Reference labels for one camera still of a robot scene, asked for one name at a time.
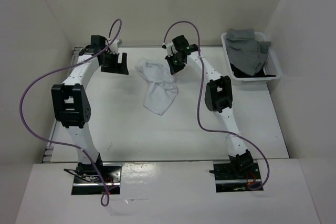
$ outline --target crumpled white towel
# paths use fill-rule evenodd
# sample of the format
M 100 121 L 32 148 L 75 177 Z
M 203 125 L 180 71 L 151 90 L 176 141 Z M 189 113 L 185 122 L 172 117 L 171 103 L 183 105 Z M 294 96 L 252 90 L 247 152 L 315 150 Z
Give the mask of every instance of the crumpled white towel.
M 155 114 L 163 115 L 178 94 L 169 66 L 141 58 L 135 69 L 149 84 L 143 105 Z

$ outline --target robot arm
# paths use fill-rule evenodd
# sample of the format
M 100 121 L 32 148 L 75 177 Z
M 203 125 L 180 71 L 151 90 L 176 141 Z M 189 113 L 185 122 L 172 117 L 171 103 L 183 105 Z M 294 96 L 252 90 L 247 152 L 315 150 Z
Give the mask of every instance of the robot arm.
M 183 35 L 173 39 L 171 43 L 163 45 L 167 50 L 166 60 L 170 66 L 171 74 L 181 71 L 188 63 L 200 76 L 202 76 L 202 63 L 198 55 L 198 47 L 189 45 Z M 223 124 L 223 127 L 231 132 L 239 133 L 233 115 L 233 96 L 231 80 L 223 77 L 203 57 L 204 83 L 206 83 L 205 104 L 210 111 Z M 253 164 L 253 158 L 248 151 L 245 142 L 234 135 L 227 135 L 229 158 L 236 163 L 237 170 L 247 169 Z
M 79 53 L 78 63 L 90 58 L 105 47 L 106 39 L 102 36 L 91 36 L 91 44 Z M 88 122 L 91 117 L 91 107 L 85 89 L 94 72 L 101 66 L 102 72 L 128 74 L 127 54 L 122 55 L 122 62 L 118 63 L 118 48 L 120 40 L 116 40 L 109 52 L 75 67 L 69 77 L 51 89 L 54 113 L 57 121 L 69 132 L 74 144 L 81 146 L 98 167 L 102 166 L 99 152 L 95 148 Z M 93 170 L 86 155 L 77 150 L 79 169 Z

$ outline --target metal base plate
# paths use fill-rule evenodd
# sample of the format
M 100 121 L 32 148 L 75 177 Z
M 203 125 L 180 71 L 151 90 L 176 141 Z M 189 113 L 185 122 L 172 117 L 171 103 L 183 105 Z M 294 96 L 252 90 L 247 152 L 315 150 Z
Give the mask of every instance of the metal base plate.
M 217 193 L 226 191 L 250 191 L 247 187 L 248 183 L 253 183 L 253 187 L 258 187 L 261 184 L 258 163 L 253 163 L 253 166 L 249 170 L 240 176 L 236 176 L 232 173 L 229 162 L 214 162 L 214 172 Z
M 102 174 L 108 187 L 118 186 L 111 189 L 110 194 L 120 194 L 121 166 L 104 164 Z M 102 182 L 87 182 L 77 177 L 74 178 L 71 195 L 93 195 L 103 192 L 105 189 Z

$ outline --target gray towel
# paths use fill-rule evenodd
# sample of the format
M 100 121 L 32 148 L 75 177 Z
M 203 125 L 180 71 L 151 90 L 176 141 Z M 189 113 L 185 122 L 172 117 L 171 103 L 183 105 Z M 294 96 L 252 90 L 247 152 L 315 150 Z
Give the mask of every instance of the gray towel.
M 175 78 L 170 74 L 169 67 L 154 60 L 141 58 L 135 70 L 149 84 L 143 105 L 155 114 L 163 115 L 178 93 Z
M 254 76 L 267 60 L 270 42 L 256 41 L 253 29 L 231 29 L 226 34 L 225 45 L 230 63 Z

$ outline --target basket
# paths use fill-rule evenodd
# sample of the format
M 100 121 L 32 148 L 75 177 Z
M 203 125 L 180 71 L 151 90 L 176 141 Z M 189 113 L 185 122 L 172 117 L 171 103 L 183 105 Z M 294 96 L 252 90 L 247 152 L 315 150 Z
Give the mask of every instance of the basket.
M 281 70 L 280 70 L 280 66 L 279 66 L 279 62 L 278 59 L 276 58 L 274 51 L 272 50 L 272 47 L 270 46 L 268 48 L 268 57 L 267 60 L 263 66 L 263 71 L 265 74 L 271 74 L 274 75 L 273 77 L 251 77 L 251 78 L 238 78 L 234 76 L 234 73 L 230 67 L 230 61 L 229 61 L 229 57 L 227 55 L 227 51 L 226 51 L 226 46 L 225 46 L 225 38 L 226 38 L 226 34 L 227 33 L 223 33 L 221 35 L 221 39 L 222 39 L 222 44 L 223 44 L 223 48 L 224 48 L 224 57 L 225 60 L 227 62 L 228 65 L 228 70 L 229 70 L 229 77 L 231 78 L 232 84 L 243 84 L 245 82 L 268 82 L 271 80 L 276 80 L 279 79 L 281 77 Z M 261 33 L 261 32 L 254 32 L 255 34 L 255 38 L 257 41 L 267 41 L 265 34 Z

